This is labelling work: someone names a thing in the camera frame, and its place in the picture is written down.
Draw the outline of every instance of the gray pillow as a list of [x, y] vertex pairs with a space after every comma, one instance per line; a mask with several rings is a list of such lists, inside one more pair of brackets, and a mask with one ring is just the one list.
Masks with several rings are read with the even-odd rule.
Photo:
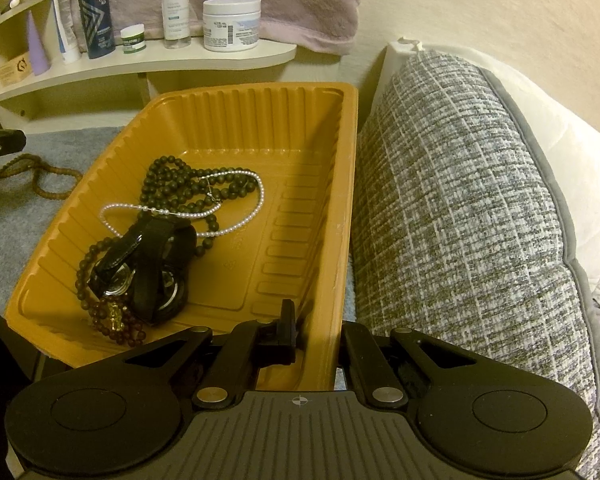
[[578, 472], [600, 479], [600, 334], [573, 225], [498, 86], [422, 52], [367, 120], [351, 230], [358, 321], [411, 326], [569, 387], [594, 421]]

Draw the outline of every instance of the blue bottle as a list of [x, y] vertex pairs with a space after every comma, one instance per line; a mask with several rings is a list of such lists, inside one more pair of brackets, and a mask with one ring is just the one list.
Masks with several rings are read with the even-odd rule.
[[89, 58], [94, 59], [113, 52], [116, 44], [109, 0], [78, 0], [78, 6]]

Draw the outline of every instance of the clear plastic bottle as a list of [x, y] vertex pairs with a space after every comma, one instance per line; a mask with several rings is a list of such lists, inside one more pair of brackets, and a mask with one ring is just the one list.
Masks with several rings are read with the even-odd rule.
[[162, 0], [162, 25], [166, 48], [191, 44], [189, 0]]

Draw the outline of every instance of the pearl necklace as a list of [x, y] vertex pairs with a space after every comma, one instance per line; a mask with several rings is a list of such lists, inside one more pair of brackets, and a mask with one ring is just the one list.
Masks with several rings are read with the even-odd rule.
[[[223, 235], [229, 234], [229, 233], [243, 227], [244, 225], [248, 224], [251, 220], [253, 220], [255, 218], [255, 216], [262, 209], [262, 204], [264, 203], [264, 186], [262, 184], [262, 180], [260, 179], [260, 176], [257, 173], [254, 173], [253, 171], [247, 171], [247, 170], [219, 171], [217, 173], [211, 173], [211, 174], [207, 175], [205, 178], [225, 176], [228, 174], [243, 174], [243, 175], [252, 176], [253, 178], [255, 178], [258, 183], [258, 203], [256, 204], [256, 207], [253, 209], [253, 211], [251, 211], [251, 213], [249, 213], [243, 220], [239, 221], [237, 224], [232, 225], [231, 227], [229, 227], [227, 229], [222, 229], [219, 231], [206, 231], [206, 232], [202, 232], [202, 233], [197, 233], [197, 235], [200, 238], [217, 237], [217, 236], [223, 236]], [[105, 213], [107, 211], [109, 211], [111, 209], [135, 209], [137, 211], [148, 211], [148, 212], [157, 213], [160, 215], [173, 215], [173, 216], [177, 216], [178, 218], [187, 218], [190, 220], [198, 220], [198, 219], [204, 218], [206, 216], [209, 216], [209, 215], [215, 213], [216, 211], [218, 211], [220, 209], [220, 206], [222, 205], [221, 202], [218, 202], [215, 199], [213, 199], [211, 192], [208, 192], [207, 195], [209, 197], [211, 197], [211, 199], [214, 200], [214, 202], [216, 202], [216, 204], [212, 208], [208, 209], [207, 211], [203, 211], [201, 213], [172, 213], [168, 209], [158, 209], [158, 208], [149, 207], [146, 205], [136, 205], [136, 204], [115, 202], [115, 203], [111, 203], [111, 204], [104, 206], [100, 210], [98, 218], [105, 225], [105, 227], [107, 229], [109, 229], [109, 231], [111, 231], [113, 234], [115, 234], [118, 238], [122, 238], [122, 234], [120, 234], [120, 232], [118, 232], [107, 221], [106, 215], [105, 215]]]

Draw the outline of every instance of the curved shelf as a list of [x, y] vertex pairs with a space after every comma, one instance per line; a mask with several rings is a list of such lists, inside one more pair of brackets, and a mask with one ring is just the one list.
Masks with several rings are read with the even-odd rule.
[[86, 54], [78, 61], [65, 65], [61, 58], [54, 59], [45, 73], [33, 74], [19, 83], [3, 87], [0, 84], [0, 101], [43, 88], [84, 81], [109, 75], [167, 70], [250, 70], [291, 61], [296, 56], [294, 44], [260, 40], [256, 47], [241, 52], [211, 52], [203, 46], [202, 38], [191, 38], [191, 45], [179, 49], [165, 48], [162, 40], [146, 42], [146, 49], [124, 54], [122, 47], [97, 59]]
[[4, 14], [0, 15], [0, 24], [6, 22], [8, 19], [17, 16], [21, 12], [30, 9], [31, 7], [44, 2], [45, 0], [25, 0], [24, 2], [17, 5], [14, 9], [7, 10]]

